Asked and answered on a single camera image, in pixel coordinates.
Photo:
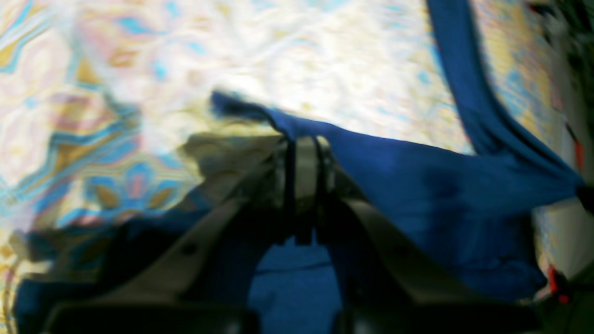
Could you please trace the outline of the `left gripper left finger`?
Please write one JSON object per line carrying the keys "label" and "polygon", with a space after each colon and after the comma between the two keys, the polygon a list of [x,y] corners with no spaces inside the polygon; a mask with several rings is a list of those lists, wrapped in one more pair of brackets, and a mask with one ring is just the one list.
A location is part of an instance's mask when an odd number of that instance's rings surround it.
{"label": "left gripper left finger", "polygon": [[273,153],[153,264],[100,296],[56,306],[46,334],[258,334],[246,306],[267,250],[290,237],[296,144]]}

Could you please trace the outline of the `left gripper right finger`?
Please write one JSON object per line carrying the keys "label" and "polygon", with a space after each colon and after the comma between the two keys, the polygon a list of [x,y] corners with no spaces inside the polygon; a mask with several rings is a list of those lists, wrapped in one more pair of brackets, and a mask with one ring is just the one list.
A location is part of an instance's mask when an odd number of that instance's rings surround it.
{"label": "left gripper right finger", "polygon": [[536,334],[528,307],[492,302],[420,251],[322,139],[297,140],[297,243],[327,248],[343,309],[334,334]]}

